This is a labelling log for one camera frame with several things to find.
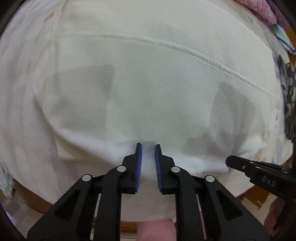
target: white fabric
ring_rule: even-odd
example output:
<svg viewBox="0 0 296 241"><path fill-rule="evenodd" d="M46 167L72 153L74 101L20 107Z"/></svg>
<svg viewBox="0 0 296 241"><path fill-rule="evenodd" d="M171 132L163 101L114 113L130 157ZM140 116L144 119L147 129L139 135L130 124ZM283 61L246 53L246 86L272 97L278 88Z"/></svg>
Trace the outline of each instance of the white fabric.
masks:
<svg viewBox="0 0 296 241"><path fill-rule="evenodd" d="M79 176L104 174L142 142L139 193L123 197L122 219L155 220L174 216L174 198L157 189L155 143L192 174L227 173L219 179L234 195L251 184L228 173L227 156L282 163L291 155L276 121L276 43L256 18L248 22L249 12L236 16L239 7L226 0L63 4L53 16L40 8L12 32L10 23L0 42L9 90L0 95L1 162L27 188L55 202ZM24 24L37 40L16 39L29 36Z"/></svg>

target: white bedsheet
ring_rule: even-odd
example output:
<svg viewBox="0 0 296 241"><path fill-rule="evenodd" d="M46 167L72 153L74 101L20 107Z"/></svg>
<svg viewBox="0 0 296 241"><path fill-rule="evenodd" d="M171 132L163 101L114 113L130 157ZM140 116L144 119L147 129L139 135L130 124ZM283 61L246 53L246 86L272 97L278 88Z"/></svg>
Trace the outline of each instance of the white bedsheet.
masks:
<svg viewBox="0 0 296 241"><path fill-rule="evenodd" d="M281 164L292 153L273 62L287 54L232 1L29 0L0 53L0 162L51 203L136 142L141 182L123 196L125 221L175 215L174 197L157 189L155 143L234 195L251 184L227 156Z"/></svg>

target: pink fabric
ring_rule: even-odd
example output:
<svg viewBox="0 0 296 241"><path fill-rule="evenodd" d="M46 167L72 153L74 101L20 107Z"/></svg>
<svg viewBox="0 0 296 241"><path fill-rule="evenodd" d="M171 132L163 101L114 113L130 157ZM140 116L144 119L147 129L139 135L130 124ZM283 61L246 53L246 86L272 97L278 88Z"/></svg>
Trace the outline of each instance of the pink fabric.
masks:
<svg viewBox="0 0 296 241"><path fill-rule="evenodd" d="M139 223L137 241L176 241L176 228L171 219Z"/></svg>
<svg viewBox="0 0 296 241"><path fill-rule="evenodd" d="M274 232L274 226L276 224L276 215L274 214L275 209L276 209L276 204L275 204L275 201L273 201L269 207L268 215L264 220L264 227L267 228L270 235L272 235L272 233Z"/></svg>
<svg viewBox="0 0 296 241"><path fill-rule="evenodd" d="M273 3L273 1L272 0L266 0L266 2L269 4L272 11L276 15L278 25L280 25L283 28L289 27L289 24L288 24L287 20L285 19L285 17L281 13L281 11L277 8L277 6Z"/></svg>
<svg viewBox="0 0 296 241"><path fill-rule="evenodd" d="M272 12L266 0L234 0L249 9L262 21L269 25L276 24L277 17Z"/></svg>

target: pink towel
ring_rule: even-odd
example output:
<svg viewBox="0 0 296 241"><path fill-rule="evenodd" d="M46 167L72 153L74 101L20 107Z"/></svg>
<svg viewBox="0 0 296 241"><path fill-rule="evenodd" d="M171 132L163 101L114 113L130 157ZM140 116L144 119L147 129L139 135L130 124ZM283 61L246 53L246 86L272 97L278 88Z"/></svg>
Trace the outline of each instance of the pink towel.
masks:
<svg viewBox="0 0 296 241"><path fill-rule="evenodd" d="M289 27L289 24L288 24L287 20L285 19L285 17L281 13L281 11L277 8L277 6L273 3L273 1L272 0L266 0L266 2L269 4L272 11L276 15L278 25L280 25L283 28Z"/></svg>
<svg viewBox="0 0 296 241"><path fill-rule="evenodd" d="M234 0L249 9L262 21L269 25L276 24L277 17L272 12L266 0Z"/></svg>
<svg viewBox="0 0 296 241"><path fill-rule="evenodd" d="M139 223L137 241L176 241L176 228L171 219Z"/></svg>

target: silver screw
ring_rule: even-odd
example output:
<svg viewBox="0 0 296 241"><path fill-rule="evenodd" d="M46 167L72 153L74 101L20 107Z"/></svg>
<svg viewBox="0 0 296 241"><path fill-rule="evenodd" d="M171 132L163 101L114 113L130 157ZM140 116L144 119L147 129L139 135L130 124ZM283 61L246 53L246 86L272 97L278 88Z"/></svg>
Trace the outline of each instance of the silver screw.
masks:
<svg viewBox="0 0 296 241"><path fill-rule="evenodd" d="M83 180L84 182L88 182L90 179L91 179L91 176L88 175L88 174L86 174L86 175L84 175L84 176L82 177L82 180Z"/></svg>
<svg viewBox="0 0 296 241"><path fill-rule="evenodd" d="M215 178L213 176L206 176L205 178L209 183L212 183L213 181L215 181Z"/></svg>
<svg viewBox="0 0 296 241"><path fill-rule="evenodd" d="M178 173L179 171L181 171L181 169L179 167L172 167L171 171L174 173Z"/></svg>
<svg viewBox="0 0 296 241"><path fill-rule="evenodd" d="M125 172L125 170L126 170L126 167L125 166L119 166L117 168L117 171L119 171L119 172Z"/></svg>

